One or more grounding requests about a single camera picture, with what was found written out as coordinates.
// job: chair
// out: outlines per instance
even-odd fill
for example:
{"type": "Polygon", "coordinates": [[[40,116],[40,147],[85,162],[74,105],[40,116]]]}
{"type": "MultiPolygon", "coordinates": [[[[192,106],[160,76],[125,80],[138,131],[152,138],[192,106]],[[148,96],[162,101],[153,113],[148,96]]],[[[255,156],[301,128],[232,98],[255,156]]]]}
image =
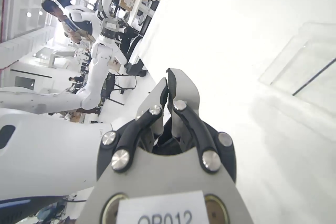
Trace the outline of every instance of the chair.
{"type": "Polygon", "coordinates": [[[124,87],[121,87],[121,86],[119,86],[115,83],[116,82],[115,77],[124,77],[124,76],[129,76],[129,75],[115,75],[115,74],[109,73],[109,75],[106,79],[106,89],[103,89],[102,92],[101,92],[101,97],[102,97],[103,100],[110,100],[110,101],[115,102],[115,103],[117,103],[119,105],[122,105],[122,106],[125,105],[125,104],[120,103],[116,100],[113,100],[109,97],[111,95],[112,91],[120,91],[120,94],[124,94],[124,92],[126,90],[133,90],[135,88],[135,87],[124,88],[124,87]]]}

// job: silver bolt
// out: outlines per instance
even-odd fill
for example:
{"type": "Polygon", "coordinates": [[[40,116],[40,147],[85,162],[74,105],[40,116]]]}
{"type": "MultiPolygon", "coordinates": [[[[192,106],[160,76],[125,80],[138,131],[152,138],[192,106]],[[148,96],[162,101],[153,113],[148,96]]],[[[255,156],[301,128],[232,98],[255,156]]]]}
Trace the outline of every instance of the silver bolt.
{"type": "Polygon", "coordinates": [[[186,107],[187,107],[187,104],[185,101],[177,100],[174,102],[174,108],[177,110],[183,111],[186,109],[186,107]]]}
{"type": "Polygon", "coordinates": [[[118,150],[112,156],[113,170],[124,169],[129,162],[129,153],[126,150],[118,150]]]}
{"type": "Polygon", "coordinates": [[[158,115],[161,112],[161,108],[155,105],[149,109],[149,112],[151,115],[158,115]]]}
{"type": "Polygon", "coordinates": [[[116,137],[116,133],[114,131],[107,132],[103,135],[102,143],[104,145],[111,145],[116,137]]]}
{"type": "Polygon", "coordinates": [[[215,151],[205,151],[202,155],[203,164],[206,169],[216,172],[221,167],[221,161],[219,155],[215,151]]]}
{"type": "Polygon", "coordinates": [[[219,139],[219,142],[224,147],[230,147],[232,145],[232,138],[227,133],[223,133],[223,132],[219,133],[218,139],[219,139]]]}

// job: glass panel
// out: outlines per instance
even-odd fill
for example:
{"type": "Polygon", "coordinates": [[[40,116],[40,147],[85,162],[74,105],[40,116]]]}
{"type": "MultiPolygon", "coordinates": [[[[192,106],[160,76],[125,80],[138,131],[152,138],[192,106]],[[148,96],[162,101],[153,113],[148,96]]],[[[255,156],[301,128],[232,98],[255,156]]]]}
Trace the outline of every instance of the glass panel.
{"type": "Polygon", "coordinates": [[[306,23],[260,81],[336,114],[336,24],[306,23]]]}

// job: cable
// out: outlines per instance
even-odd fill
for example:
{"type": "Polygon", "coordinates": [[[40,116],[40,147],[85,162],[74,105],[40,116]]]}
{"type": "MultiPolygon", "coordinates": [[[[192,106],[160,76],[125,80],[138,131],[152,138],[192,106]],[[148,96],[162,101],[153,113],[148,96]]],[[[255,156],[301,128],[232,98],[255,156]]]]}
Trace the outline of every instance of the cable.
{"type": "Polygon", "coordinates": [[[86,202],[86,200],[66,200],[66,199],[62,199],[65,202],[69,202],[69,203],[81,203],[81,202],[86,202]]]}
{"type": "MultiPolygon", "coordinates": [[[[136,85],[137,85],[137,83],[138,83],[138,81],[137,81],[137,78],[136,78],[137,76],[135,76],[135,86],[133,87],[133,89],[135,89],[136,88],[136,85]]],[[[116,85],[118,85],[119,86],[119,77],[116,77],[116,79],[115,79],[116,81],[115,81],[115,84],[116,85]]]]}

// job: white table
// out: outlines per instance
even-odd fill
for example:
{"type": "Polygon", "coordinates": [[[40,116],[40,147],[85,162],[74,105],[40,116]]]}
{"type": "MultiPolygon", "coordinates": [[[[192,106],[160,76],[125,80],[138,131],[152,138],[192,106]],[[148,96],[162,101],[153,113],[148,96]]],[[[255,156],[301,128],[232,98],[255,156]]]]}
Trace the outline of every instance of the white table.
{"type": "Polygon", "coordinates": [[[129,19],[127,21],[130,26],[132,26],[139,10],[149,17],[153,17],[154,15],[154,11],[142,4],[142,0],[135,0],[133,9],[130,11],[129,19]]]}
{"type": "Polygon", "coordinates": [[[155,82],[169,67],[182,69],[198,87],[200,117],[232,136],[237,187],[258,224],[333,222],[335,120],[258,79],[305,22],[335,23],[335,7],[336,0],[161,0],[141,43],[155,82]]]}

